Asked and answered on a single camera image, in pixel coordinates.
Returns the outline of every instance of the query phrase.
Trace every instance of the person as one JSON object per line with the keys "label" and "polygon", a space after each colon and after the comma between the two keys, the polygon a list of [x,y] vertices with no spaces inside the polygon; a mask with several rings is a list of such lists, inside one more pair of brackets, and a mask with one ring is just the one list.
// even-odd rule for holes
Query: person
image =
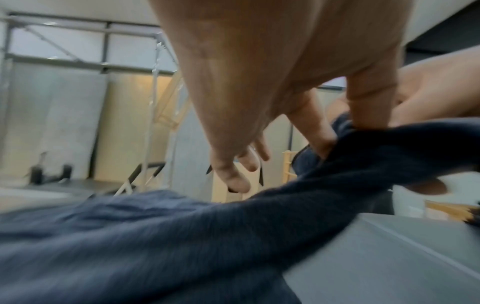
{"label": "person", "polygon": [[[423,60],[399,70],[398,91],[389,121],[398,127],[428,120],[456,117],[480,117],[480,46]],[[334,124],[351,110],[345,94],[325,110]],[[420,194],[448,192],[438,179],[407,186]]]}
{"label": "person", "polygon": [[279,115],[326,157],[335,132],[316,87],[341,76],[353,124],[388,126],[413,0],[149,0],[178,58],[211,146],[210,163],[235,192],[234,166],[270,158],[263,131]]}

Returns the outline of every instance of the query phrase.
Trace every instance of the dark blue fabric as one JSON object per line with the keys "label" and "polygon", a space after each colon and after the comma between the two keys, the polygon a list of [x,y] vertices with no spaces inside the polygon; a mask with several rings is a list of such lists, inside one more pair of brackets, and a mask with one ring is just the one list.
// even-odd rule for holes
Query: dark blue fabric
{"label": "dark blue fabric", "polygon": [[478,119],[339,135],[322,166],[245,202],[159,191],[0,216],[0,303],[298,303],[282,271],[372,197],[480,158]]}

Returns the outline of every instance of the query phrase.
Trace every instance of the white ceiling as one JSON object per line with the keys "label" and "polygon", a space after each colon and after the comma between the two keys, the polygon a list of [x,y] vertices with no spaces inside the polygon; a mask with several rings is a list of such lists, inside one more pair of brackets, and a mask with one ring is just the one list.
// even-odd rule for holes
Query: white ceiling
{"label": "white ceiling", "polygon": [[[473,1],[416,0],[406,41],[415,39]],[[157,23],[147,0],[0,0],[0,8],[6,12],[29,12],[142,24]]]}

